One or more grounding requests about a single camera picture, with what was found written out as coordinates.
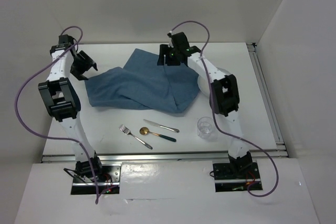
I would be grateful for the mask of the blue cloth napkin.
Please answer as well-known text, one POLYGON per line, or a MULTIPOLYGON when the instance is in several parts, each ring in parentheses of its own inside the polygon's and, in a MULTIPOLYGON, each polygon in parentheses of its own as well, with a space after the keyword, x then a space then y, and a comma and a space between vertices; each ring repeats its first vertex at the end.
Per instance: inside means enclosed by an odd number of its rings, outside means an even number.
POLYGON ((199 92, 198 74, 185 65, 159 66, 158 56, 135 49, 124 65, 85 81, 92 107, 182 113, 199 92))

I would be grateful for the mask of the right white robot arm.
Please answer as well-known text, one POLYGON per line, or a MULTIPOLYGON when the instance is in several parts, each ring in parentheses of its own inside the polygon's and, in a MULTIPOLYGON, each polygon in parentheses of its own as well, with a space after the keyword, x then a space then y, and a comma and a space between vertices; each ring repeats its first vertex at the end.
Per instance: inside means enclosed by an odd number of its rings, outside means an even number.
MULTIPOLYGON (((215 67, 196 46, 174 48, 161 44, 157 65, 179 66, 185 64, 208 82, 209 103, 214 114, 230 117, 229 127, 239 130, 236 112, 240 102, 237 79, 215 67)), ((252 157, 247 144, 241 137, 226 133, 229 172, 235 178, 242 177, 252 165, 252 157)))

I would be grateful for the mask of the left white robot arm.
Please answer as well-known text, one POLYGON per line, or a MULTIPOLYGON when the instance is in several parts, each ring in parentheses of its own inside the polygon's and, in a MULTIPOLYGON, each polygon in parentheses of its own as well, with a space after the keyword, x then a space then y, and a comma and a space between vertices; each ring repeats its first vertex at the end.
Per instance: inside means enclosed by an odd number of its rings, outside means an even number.
POLYGON ((76 173, 91 181, 103 177, 100 159, 90 145, 80 120, 81 103, 70 82, 72 74, 77 80, 87 80, 83 73, 97 64, 84 52, 76 52, 72 42, 60 42, 52 46, 50 55, 57 62, 52 66, 45 82, 38 90, 48 114, 60 123, 67 136, 76 140, 72 149, 75 154, 76 173))

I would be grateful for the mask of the silver fork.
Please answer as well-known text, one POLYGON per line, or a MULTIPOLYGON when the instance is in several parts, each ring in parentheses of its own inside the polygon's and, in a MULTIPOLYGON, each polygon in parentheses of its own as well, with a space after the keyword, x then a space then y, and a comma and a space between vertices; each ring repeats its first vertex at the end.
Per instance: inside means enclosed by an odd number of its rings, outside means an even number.
POLYGON ((145 146, 146 148, 152 150, 153 147, 148 144, 147 142, 143 141, 142 139, 140 139, 139 137, 137 137, 136 135, 134 135, 127 127, 125 127, 124 125, 120 125, 119 129, 121 132, 123 132, 125 135, 131 136, 133 138, 135 138, 138 142, 140 142, 143 146, 145 146))

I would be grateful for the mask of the silver table knife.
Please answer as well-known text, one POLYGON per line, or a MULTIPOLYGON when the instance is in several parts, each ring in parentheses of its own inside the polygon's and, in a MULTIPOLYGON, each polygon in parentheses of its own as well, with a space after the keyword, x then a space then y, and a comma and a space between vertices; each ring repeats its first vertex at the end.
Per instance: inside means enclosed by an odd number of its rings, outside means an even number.
POLYGON ((146 123, 148 123, 152 126, 156 126, 156 127, 162 128, 162 129, 166 129, 166 130, 169 130, 169 131, 172 131, 172 132, 175 132, 175 133, 180 132, 179 129, 176 129, 176 128, 173 128, 173 127, 168 127, 168 126, 165 126, 165 125, 162 125, 162 124, 150 121, 150 120, 144 119, 144 122, 146 122, 146 123))

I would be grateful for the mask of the clear drinking glass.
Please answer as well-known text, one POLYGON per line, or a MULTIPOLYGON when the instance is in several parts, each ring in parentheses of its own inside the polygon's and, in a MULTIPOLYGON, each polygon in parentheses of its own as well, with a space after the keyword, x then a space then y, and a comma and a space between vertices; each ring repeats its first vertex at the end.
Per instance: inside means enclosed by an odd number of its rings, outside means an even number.
POLYGON ((217 131, 213 119, 209 117, 200 118, 197 122, 197 135, 208 142, 215 142, 217 131))

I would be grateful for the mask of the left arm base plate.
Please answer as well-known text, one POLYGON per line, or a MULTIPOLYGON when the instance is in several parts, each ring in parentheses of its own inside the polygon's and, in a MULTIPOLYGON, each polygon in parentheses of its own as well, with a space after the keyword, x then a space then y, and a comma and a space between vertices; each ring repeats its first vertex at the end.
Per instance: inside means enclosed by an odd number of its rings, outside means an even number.
MULTIPOLYGON (((64 172, 72 178, 71 195, 95 195, 93 178, 80 177, 73 169, 64 168, 64 172)), ((99 193, 106 195, 119 194, 121 164, 103 165, 102 174, 97 176, 99 193)))

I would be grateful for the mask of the aluminium front rail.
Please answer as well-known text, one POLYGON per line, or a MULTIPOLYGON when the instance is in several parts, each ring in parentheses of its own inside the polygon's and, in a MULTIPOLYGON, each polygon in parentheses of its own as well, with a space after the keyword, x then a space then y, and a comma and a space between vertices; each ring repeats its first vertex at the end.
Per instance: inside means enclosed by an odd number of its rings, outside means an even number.
MULTIPOLYGON (((227 152, 181 152, 181 153, 152 153, 152 154, 109 154, 99 155, 103 163, 107 162, 137 162, 137 161, 182 161, 226 159, 227 152)), ((42 163, 71 163, 75 161, 73 155, 44 155, 42 163)))

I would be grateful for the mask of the aluminium rail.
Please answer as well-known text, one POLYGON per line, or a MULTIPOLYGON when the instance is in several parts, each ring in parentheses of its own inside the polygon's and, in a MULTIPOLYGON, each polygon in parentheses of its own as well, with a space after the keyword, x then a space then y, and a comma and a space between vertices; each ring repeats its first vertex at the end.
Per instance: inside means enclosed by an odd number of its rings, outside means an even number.
POLYGON ((279 127, 279 123, 275 114, 274 107, 272 105, 272 101, 268 92, 267 84, 264 78, 264 74, 258 59, 257 55, 257 44, 256 43, 247 43, 247 50, 251 59, 251 63, 257 78, 257 82, 259 85, 259 89, 261 92, 261 96, 266 108, 266 112, 268 115, 268 120, 272 129, 272 133, 275 138, 276 150, 273 151, 273 157, 281 158, 281 157, 289 157, 286 145, 283 141, 282 133, 279 127))
MULTIPOLYGON (((103 163, 107 162, 137 162, 137 161, 182 161, 226 159, 227 152, 181 152, 181 153, 152 153, 152 154, 109 154, 99 155, 103 163)), ((75 161, 73 155, 44 155, 42 163, 71 163, 75 161)))

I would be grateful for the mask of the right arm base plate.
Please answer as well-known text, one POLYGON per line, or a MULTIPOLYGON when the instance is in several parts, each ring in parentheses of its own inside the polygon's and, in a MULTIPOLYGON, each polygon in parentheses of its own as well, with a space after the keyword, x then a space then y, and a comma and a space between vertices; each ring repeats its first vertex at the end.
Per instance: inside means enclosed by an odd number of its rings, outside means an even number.
POLYGON ((210 177, 214 179, 215 191, 237 192, 263 190, 257 162, 240 173, 235 173, 230 163, 213 163, 213 169, 209 172, 210 177))

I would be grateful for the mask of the aluminium right side rail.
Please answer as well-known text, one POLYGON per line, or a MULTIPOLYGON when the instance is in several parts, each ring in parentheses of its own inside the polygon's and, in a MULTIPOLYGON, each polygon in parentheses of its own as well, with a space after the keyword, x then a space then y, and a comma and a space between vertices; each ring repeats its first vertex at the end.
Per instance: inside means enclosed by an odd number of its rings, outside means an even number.
POLYGON ((282 133, 279 127, 279 123, 275 114, 274 107, 272 105, 272 101, 268 92, 267 84, 264 78, 264 74, 258 59, 257 55, 257 44, 256 43, 247 43, 247 50, 251 59, 251 63, 257 78, 257 82, 259 85, 259 89, 261 92, 261 96, 266 108, 266 112, 268 115, 268 120, 272 129, 272 133, 275 138, 276 150, 273 151, 273 157, 281 158, 281 157, 289 157, 286 145, 283 141, 282 133))

